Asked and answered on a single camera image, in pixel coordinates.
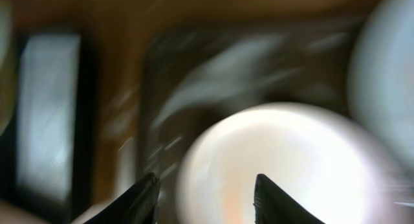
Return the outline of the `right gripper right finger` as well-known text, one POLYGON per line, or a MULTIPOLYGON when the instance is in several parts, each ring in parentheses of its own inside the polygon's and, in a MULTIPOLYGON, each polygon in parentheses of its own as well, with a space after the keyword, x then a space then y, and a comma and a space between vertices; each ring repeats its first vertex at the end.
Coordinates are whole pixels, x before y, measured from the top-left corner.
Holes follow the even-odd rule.
POLYGON ((255 224, 323 224, 265 174, 254 188, 255 224))

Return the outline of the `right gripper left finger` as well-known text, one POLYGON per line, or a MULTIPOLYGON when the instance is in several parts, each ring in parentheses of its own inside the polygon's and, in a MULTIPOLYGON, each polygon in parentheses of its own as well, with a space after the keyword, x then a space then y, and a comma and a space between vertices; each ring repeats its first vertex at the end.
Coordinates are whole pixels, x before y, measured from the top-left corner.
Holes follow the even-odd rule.
POLYGON ((160 179, 148 173, 85 224, 154 224, 160 179))

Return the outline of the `pinkish white plate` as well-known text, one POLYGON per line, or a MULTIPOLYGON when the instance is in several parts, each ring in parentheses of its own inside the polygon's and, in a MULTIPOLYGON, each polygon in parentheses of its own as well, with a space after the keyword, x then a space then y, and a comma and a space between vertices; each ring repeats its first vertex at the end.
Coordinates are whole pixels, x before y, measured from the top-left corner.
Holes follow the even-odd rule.
POLYGON ((254 188, 265 174, 323 223, 412 223, 411 191, 368 132, 332 111, 264 104, 204 131, 177 178, 180 223, 255 223, 254 188))

